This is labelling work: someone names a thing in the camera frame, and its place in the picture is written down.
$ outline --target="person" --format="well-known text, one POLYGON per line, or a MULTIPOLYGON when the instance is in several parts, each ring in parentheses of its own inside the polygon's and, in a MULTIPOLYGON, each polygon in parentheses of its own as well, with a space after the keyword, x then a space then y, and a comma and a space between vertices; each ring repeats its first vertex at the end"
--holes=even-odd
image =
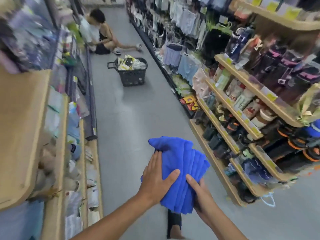
MULTIPOLYGON (((176 169, 162 180, 162 153, 156 151, 143 171, 143 181, 138 193, 72 240, 119 239, 135 220, 161 201, 179 174, 180 171, 176 169)), ((196 193, 194 209, 219 240, 248 240, 214 202, 203 178, 199 184, 190 175, 186 176, 186 180, 196 193)), ((167 238, 186 239, 181 234, 181 215, 169 210, 168 217, 167 238)))
POLYGON ((106 22, 106 17, 100 9, 92 10, 89 15, 81 18, 79 31, 89 45, 92 52, 99 55, 121 55, 118 48, 141 50, 142 44, 125 45, 118 41, 113 31, 106 22))

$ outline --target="shopping basket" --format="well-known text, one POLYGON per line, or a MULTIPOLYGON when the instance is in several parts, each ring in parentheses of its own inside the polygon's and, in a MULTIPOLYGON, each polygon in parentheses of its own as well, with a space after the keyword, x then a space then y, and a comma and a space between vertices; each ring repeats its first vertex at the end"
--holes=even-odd
POLYGON ((107 67, 109 69, 114 68, 119 73, 122 85, 124 87, 137 86, 137 85, 144 84, 144 78, 146 76, 146 69, 148 68, 148 63, 143 58, 135 58, 135 59, 146 64, 146 68, 139 69, 139 70, 130 70, 130 71, 118 70, 118 58, 114 62, 108 62, 107 64, 107 67))

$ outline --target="gray floor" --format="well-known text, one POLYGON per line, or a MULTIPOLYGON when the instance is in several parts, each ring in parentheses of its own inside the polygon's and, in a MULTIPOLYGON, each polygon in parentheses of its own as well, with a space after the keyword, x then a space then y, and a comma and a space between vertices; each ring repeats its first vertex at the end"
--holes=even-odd
MULTIPOLYGON (((123 43, 142 43, 122 8, 103 10, 106 20, 123 43)), ((102 177, 104 214, 110 214, 139 189, 140 176, 153 148, 148 139, 182 137, 201 150, 188 119, 150 53, 127 52, 148 61, 146 83, 124 88, 116 70, 107 62, 116 56, 93 55, 93 79, 98 121, 98 152, 102 177)), ((210 168, 205 181, 219 207, 250 240, 319 239, 320 172, 300 179, 293 187, 274 194, 276 207, 261 201, 247 208, 226 200, 226 191, 210 168)), ((182 232, 194 240, 216 239, 196 213, 183 216, 182 232)), ((155 206, 138 219, 122 240, 166 239, 166 209, 155 206)))

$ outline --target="wooden shelf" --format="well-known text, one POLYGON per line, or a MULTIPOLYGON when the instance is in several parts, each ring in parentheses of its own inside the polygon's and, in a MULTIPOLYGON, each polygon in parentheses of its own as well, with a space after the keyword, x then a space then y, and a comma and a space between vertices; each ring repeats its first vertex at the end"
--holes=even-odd
POLYGON ((263 151, 260 146, 256 146, 255 143, 250 144, 249 148, 256 155, 256 157, 261 161, 263 166, 268 170, 268 172, 281 182, 288 182, 295 178, 296 175, 293 173, 283 173, 279 167, 271 160, 271 158, 263 151))
POLYGON ((258 129, 256 129, 256 132, 254 132, 253 129, 250 128, 250 126, 248 125, 250 120, 246 119, 245 122, 245 120, 241 117, 241 115, 243 114, 241 111, 236 112, 233 105, 230 102, 228 103, 228 101, 225 99, 227 95, 223 91, 217 89, 214 84, 210 83, 208 79, 206 79, 205 81, 210 89, 216 94, 216 97, 224 104, 224 106, 226 106, 226 108, 233 114, 233 116, 246 129, 246 131, 252 136, 254 140, 263 137, 263 134, 258 129))
POLYGON ((85 131, 84 124, 81 119, 79 122, 80 127, 80 146, 81 155, 79 159, 79 164, 81 168, 81 192, 82 192, 82 206, 81 206, 81 217, 83 222, 83 229, 88 227, 88 202, 87 202, 87 176, 86 176, 86 148, 85 148, 85 131))
POLYGON ((198 99, 198 104, 202 108, 202 110, 206 113, 206 115, 210 118, 212 124, 217 128, 218 132, 222 135, 223 139, 226 141, 230 149, 235 154, 239 154, 240 150, 234 141, 234 139, 227 133, 227 131, 222 127, 220 121, 215 117, 213 112, 209 109, 206 102, 202 99, 198 99))
POLYGON ((244 70, 237 70, 234 65, 227 63, 224 59, 224 55, 214 56, 215 60, 218 61, 223 67, 225 67, 233 76, 238 78, 251 92, 253 92, 258 98, 260 98, 270 109, 272 109, 280 118, 286 123, 294 127, 304 126, 300 121, 296 120, 299 116, 298 112, 292 107, 283 107, 270 100, 268 96, 262 93, 261 88, 258 84, 253 84, 249 81, 250 74, 244 70))
POLYGON ((272 192, 271 189, 265 188, 260 184, 254 184, 249 176, 245 173, 241 165, 236 162, 233 158, 230 158, 230 162, 233 164, 234 168, 236 169, 237 173, 245 183, 245 185, 248 187, 250 192, 257 197, 262 197, 264 195, 267 195, 268 193, 272 192))
POLYGON ((0 66, 0 210, 34 189, 51 70, 12 75, 0 66))
POLYGON ((93 165, 97 170, 97 188, 99 191, 99 207, 96 210, 99 212, 100 219, 103 218, 103 205, 102 205, 102 187, 101 187, 101 174, 100 174, 100 166, 99 166, 99 156, 98 156, 98 141, 91 140, 88 141, 87 145, 91 149, 92 157, 93 157, 93 165))
POLYGON ((250 3, 247 3, 245 0, 239 0, 238 5, 242 6, 260 16, 263 16, 275 23, 281 24, 287 28, 299 31, 310 31, 310 30, 318 30, 320 29, 320 22, 312 21, 305 22, 299 20, 289 20, 283 16, 278 15, 276 12, 270 12, 261 7, 254 6, 250 3))
POLYGON ((44 220, 41 232, 42 240, 61 240, 65 236, 65 191, 63 187, 64 176, 67 168, 67 126, 69 98, 64 96, 63 113, 60 115, 59 135, 57 139, 57 154, 55 165, 56 182, 54 188, 58 189, 56 197, 44 205, 44 220))
POLYGON ((229 181, 228 176, 224 173, 224 169, 226 167, 223 165, 222 161, 218 160, 214 156, 212 150, 208 146, 208 143, 202 137, 203 129, 201 128, 201 126, 196 125, 194 120, 190 120, 189 121, 189 125, 190 125, 190 128, 191 128, 192 132, 194 133, 195 137, 197 138, 200 146, 202 147, 202 150, 204 151, 204 153, 206 154, 208 160, 210 161, 211 166, 213 167, 213 169, 215 170, 216 174, 218 175, 218 177, 219 177, 223 187, 225 188, 228 196, 232 200, 232 202, 235 205, 238 205, 238 206, 246 206, 247 203, 243 202, 240 199, 236 187, 231 184, 231 182, 229 181))

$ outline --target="basket handle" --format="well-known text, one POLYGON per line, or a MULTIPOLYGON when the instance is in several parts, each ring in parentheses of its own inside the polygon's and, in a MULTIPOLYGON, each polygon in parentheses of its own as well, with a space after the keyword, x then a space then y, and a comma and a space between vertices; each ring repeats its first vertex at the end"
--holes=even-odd
POLYGON ((108 64, 107 64, 106 66, 108 67, 108 69, 112 69, 112 68, 115 69, 115 63, 114 63, 114 61, 108 62, 108 64))

